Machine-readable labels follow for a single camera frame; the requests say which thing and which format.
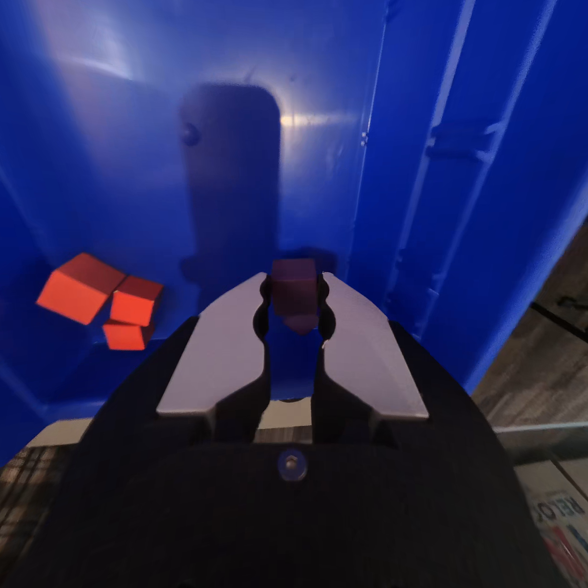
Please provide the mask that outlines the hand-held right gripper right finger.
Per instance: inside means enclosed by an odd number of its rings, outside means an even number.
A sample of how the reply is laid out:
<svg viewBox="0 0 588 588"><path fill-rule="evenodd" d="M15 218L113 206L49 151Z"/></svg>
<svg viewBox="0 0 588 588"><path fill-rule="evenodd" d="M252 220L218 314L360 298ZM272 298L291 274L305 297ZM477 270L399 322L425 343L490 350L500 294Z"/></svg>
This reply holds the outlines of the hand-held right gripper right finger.
<svg viewBox="0 0 588 588"><path fill-rule="evenodd" d="M386 315L330 272L322 273L334 332L323 344L325 373L388 420L427 420L429 412Z"/></svg>

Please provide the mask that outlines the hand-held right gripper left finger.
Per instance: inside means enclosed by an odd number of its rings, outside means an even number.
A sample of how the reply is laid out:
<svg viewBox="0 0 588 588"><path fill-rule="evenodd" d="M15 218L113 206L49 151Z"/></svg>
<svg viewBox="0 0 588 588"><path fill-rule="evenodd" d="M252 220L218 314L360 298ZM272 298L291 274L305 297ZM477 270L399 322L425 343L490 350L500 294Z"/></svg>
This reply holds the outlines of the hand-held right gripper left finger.
<svg viewBox="0 0 588 588"><path fill-rule="evenodd" d="M202 311L156 408L159 416L209 415L263 374L264 345L254 318L265 303L267 278L253 275Z"/></svg>

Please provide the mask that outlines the purple cubes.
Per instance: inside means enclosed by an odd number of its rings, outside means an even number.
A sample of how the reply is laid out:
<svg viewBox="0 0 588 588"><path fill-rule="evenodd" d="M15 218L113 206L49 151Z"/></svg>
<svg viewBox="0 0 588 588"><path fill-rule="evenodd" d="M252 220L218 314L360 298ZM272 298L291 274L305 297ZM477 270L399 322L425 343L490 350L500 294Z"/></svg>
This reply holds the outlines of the purple cubes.
<svg viewBox="0 0 588 588"><path fill-rule="evenodd" d="M271 271L272 303L280 317L315 315L318 274L311 258L277 259Z"/></svg>

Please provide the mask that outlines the blue plastic bin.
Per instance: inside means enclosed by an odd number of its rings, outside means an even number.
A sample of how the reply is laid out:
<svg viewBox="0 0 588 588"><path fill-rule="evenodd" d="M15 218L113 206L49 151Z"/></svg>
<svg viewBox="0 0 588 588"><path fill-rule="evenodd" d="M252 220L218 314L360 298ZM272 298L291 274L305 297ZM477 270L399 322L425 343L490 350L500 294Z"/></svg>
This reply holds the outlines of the blue plastic bin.
<svg viewBox="0 0 588 588"><path fill-rule="evenodd" d="M1 1L1 466L313 258L473 393L587 216L587 1ZM36 304L81 253L143 351Z"/></svg>

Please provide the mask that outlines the red wooden cube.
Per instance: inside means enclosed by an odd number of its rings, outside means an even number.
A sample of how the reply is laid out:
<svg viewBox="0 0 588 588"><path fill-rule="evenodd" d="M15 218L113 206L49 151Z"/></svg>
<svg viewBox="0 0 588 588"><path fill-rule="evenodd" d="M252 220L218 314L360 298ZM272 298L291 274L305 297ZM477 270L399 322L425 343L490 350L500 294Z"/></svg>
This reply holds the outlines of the red wooden cube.
<svg viewBox="0 0 588 588"><path fill-rule="evenodd" d="M81 253L56 268L36 304L81 325L89 325L127 274Z"/></svg>
<svg viewBox="0 0 588 588"><path fill-rule="evenodd" d="M143 351L150 342L154 325L140 326L108 319L103 325L108 349L120 351Z"/></svg>

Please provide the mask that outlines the printed white carton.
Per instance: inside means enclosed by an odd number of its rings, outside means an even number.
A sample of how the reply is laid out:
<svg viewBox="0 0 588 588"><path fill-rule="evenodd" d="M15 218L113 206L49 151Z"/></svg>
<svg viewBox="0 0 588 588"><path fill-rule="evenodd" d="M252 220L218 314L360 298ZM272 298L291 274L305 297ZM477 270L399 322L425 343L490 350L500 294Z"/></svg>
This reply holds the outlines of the printed white carton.
<svg viewBox="0 0 588 588"><path fill-rule="evenodd" d="M551 460L514 471L556 567L570 587L587 587L587 498Z"/></svg>

